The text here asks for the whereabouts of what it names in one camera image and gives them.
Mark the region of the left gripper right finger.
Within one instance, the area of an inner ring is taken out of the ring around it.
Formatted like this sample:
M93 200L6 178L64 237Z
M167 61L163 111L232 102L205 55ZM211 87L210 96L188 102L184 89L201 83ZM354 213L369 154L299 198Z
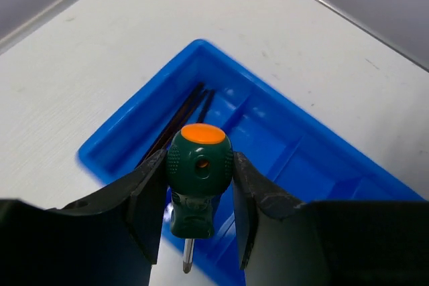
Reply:
M427 285L428 203L305 203L234 154L239 266L247 285Z

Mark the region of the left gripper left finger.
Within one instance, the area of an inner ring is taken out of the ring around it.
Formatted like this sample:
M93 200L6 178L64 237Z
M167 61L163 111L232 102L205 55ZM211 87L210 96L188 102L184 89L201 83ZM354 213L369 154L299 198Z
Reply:
M2 285L148 285L166 202L166 151L61 209L1 201Z

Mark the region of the green stubby screwdriver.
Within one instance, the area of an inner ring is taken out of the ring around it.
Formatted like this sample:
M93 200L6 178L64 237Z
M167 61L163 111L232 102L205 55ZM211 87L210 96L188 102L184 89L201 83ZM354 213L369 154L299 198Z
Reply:
M233 159L231 141L213 125L186 125L172 139L166 158L173 207L170 231L184 239L184 273L192 269L195 240L215 233L213 221L231 184Z

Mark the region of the dark hex key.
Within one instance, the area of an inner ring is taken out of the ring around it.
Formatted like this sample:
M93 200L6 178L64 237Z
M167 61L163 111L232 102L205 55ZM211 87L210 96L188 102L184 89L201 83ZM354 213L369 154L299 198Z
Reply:
M188 111L190 105L197 99L203 88L204 84L202 82L199 82L194 87L192 92L187 96L186 100L181 104L180 108L175 112L174 116L170 119L170 121L161 131L161 133L157 136L156 140L151 144L150 148L138 161L135 168L139 167L152 153L162 148L165 141L170 137L171 132L174 130L179 121L184 118L185 112Z
M187 112L185 112L184 118L179 121L179 123L176 125L174 130L171 132L170 137L165 141L162 148L165 148L169 142L172 140L173 136L178 132L178 130L188 121L188 119L192 116L194 111L200 106L201 102L205 99L205 96L208 94L208 90L204 89L201 91L201 93L198 95L197 99L190 105L190 108Z
M209 90L207 98L204 102L203 108L202 108L202 110L198 116L197 123L204 123L204 120L207 116L208 110L212 104L212 100L214 98L214 95L215 95L215 90L214 89Z

